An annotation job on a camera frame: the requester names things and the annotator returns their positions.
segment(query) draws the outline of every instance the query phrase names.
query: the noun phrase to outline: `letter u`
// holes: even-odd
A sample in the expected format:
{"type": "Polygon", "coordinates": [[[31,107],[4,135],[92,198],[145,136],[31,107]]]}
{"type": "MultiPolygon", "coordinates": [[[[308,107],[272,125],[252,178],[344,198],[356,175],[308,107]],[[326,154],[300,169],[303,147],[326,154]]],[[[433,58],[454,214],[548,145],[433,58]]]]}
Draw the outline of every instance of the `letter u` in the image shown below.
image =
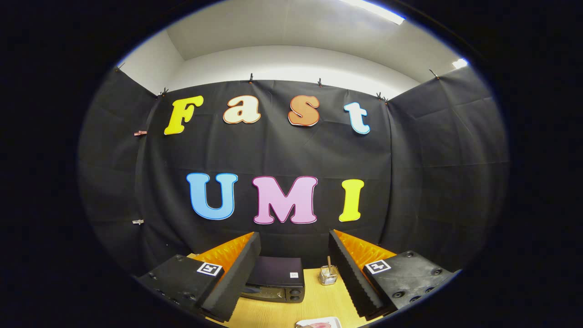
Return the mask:
{"type": "Polygon", "coordinates": [[[212,208],[206,202],[206,183],[210,177],[204,173],[190,173],[186,180],[190,183],[190,200],[192,209],[203,218],[223,220],[231,216],[235,209],[233,185],[237,176],[232,173],[218,174],[215,179],[220,183],[223,204],[220,208],[212,208]]]}

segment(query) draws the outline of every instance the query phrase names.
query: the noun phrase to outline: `ceiling light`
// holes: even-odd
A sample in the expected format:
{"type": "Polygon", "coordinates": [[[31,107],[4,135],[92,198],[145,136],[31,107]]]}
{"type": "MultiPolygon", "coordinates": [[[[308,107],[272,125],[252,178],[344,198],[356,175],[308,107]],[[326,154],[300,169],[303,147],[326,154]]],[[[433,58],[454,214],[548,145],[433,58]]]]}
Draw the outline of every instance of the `ceiling light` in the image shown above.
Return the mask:
{"type": "Polygon", "coordinates": [[[467,66],[468,62],[463,59],[458,59],[457,61],[454,61],[452,64],[454,65],[455,69],[458,69],[460,67],[467,66]]]}
{"type": "Polygon", "coordinates": [[[373,5],[370,4],[366,1],[362,1],[362,0],[340,0],[342,2],[346,2],[347,4],[351,4],[353,6],[357,6],[360,7],[362,9],[365,9],[367,11],[370,11],[371,13],[375,13],[381,17],[384,17],[390,21],[392,21],[393,23],[397,24],[397,25],[401,25],[401,23],[403,23],[403,21],[405,20],[403,17],[394,14],[384,8],[381,8],[377,5],[373,5]]]}

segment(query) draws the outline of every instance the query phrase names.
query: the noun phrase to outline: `pen holder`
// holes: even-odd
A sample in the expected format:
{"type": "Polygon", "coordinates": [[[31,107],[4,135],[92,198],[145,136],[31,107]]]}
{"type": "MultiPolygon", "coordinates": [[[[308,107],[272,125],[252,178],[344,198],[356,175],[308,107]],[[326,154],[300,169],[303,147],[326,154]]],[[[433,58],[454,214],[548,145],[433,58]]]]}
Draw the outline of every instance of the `pen holder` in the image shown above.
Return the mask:
{"type": "Polygon", "coordinates": [[[332,285],[338,279],[338,268],[336,266],[323,266],[320,268],[320,284],[332,285]]]}

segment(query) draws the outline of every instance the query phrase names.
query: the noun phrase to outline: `light blue letter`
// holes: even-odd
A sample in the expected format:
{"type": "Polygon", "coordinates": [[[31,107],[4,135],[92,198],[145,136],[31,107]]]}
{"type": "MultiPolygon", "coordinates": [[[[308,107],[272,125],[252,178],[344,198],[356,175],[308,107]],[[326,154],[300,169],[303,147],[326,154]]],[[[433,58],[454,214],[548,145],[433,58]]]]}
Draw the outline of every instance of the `light blue letter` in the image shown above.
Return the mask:
{"type": "Polygon", "coordinates": [[[350,125],[352,128],[360,133],[367,134],[370,132],[370,127],[363,123],[363,116],[366,116],[366,110],[360,108],[358,103],[349,103],[344,105],[344,110],[346,110],[350,115],[350,125]]]}
{"type": "Polygon", "coordinates": [[[223,204],[220,208],[212,208],[206,202],[206,183],[210,177],[204,173],[190,173],[186,180],[190,183],[190,202],[194,211],[209,220],[223,220],[233,214],[235,198],[233,185],[237,182],[237,176],[232,173],[221,173],[215,178],[220,183],[221,198],[223,204]]]}

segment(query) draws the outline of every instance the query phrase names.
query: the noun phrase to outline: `letter m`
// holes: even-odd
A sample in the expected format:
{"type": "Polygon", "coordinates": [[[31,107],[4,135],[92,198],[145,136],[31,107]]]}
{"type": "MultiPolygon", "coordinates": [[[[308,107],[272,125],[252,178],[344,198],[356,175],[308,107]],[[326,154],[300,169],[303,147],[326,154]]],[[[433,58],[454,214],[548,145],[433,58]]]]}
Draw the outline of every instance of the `letter m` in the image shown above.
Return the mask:
{"type": "Polygon", "coordinates": [[[279,222],[284,223],[295,206],[296,212],[290,218],[290,221],[295,224],[316,222],[313,203],[316,184],[318,184],[318,179],[315,177],[301,176],[294,181],[286,196],[274,177],[260,176],[254,178],[253,185],[258,190],[259,209],[253,221],[257,224],[274,223],[275,218],[269,213],[269,207],[271,206],[279,222]]]}

